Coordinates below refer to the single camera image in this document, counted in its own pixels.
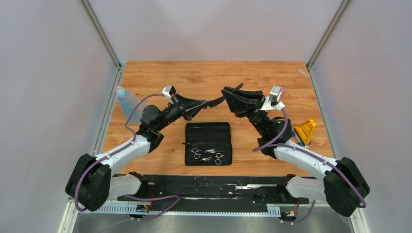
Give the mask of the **black zippered tool case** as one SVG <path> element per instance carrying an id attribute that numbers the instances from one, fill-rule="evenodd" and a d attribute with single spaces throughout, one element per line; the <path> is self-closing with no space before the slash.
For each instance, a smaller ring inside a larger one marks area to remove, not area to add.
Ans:
<path id="1" fill-rule="evenodd" d="M 191 133 L 191 125 L 226 125 L 228 131 L 225 133 L 206 132 L 206 133 Z M 188 123 L 185 127 L 185 158 L 186 166 L 229 166 L 233 163 L 233 147 L 231 143 L 231 127 L 228 122 L 198 122 Z M 202 150 L 202 156 L 198 160 L 192 160 L 192 153 L 188 149 L 197 148 Z M 214 161 L 205 161 L 205 150 L 219 149 L 226 150 L 225 156 L 222 158 L 222 164 L 216 165 Z"/>

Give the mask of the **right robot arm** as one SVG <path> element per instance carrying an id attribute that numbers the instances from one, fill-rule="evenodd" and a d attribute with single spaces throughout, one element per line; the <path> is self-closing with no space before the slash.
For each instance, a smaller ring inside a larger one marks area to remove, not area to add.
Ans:
<path id="1" fill-rule="evenodd" d="M 323 156 L 292 140 L 292 125 L 280 100 L 283 92 L 280 86 L 273 86 L 269 96 L 262 91 L 243 91 L 239 86 L 221 90 L 230 112 L 247 118 L 259 133 L 254 152 L 293 164 L 313 176 L 292 174 L 278 188 L 278 198 L 286 203 L 294 198 L 321 201 L 346 217 L 358 208 L 366 208 L 365 198 L 371 190 L 353 160 Z"/>

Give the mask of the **silver scissors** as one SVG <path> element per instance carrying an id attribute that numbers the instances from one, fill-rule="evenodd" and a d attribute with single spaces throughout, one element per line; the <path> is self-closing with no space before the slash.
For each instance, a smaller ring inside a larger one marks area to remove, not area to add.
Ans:
<path id="1" fill-rule="evenodd" d="M 226 150 L 209 149 L 205 150 L 205 161 L 214 161 L 216 165 L 222 164 L 222 158 L 225 156 Z"/>
<path id="2" fill-rule="evenodd" d="M 198 160 L 202 156 L 202 150 L 199 150 L 197 148 L 188 149 L 188 151 L 192 153 L 192 160 Z"/>

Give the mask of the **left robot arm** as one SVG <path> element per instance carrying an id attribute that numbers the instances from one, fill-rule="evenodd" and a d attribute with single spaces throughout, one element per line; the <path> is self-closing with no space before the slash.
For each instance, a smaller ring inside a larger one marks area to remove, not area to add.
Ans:
<path id="1" fill-rule="evenodd" d="M 108 199 L 131 194 L 136 200 L 148 197 L 149 188 L 133 174 L 113 177 L 135 159 L 154 151 L 163 140 L 161 130 L 183 117 L 190 121 L 207 106 L 207 100 L 194 100 L 179 94 L 167 95 L 168 106 L 160 110 L 148 105 L 142 111 L 138 131 L 112 150 L 82 155 L 73 169 L 65 192 L 74 199 L 78 211 L 98 210 Z"/>

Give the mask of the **black handled comb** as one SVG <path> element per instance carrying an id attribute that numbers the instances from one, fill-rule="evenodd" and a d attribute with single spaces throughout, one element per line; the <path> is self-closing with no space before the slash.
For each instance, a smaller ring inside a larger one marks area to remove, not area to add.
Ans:
<path id="1" fill-rule="evenodd" d="M 234 87 L 234 88 L 231 90 L 231 92 L 235 92 L 235 91 L 240 90 L 240 89 L 243 87 L 243 85 L 244 85 L 244 83 L 240 83 L 238 86 Z M 225 100 L 225 97 L 222 95 L 222 96 L 219 97 L 219 98 L 216 98 L 216 99 L 214 99 L 214 100 L 207 101 L 207 102 L 205 103 L 205 105 L 203 106 L 203 109 L 216 107 L 216 106 L 218 106 L 219 104 L 221 104 L 224 100 Z"/>

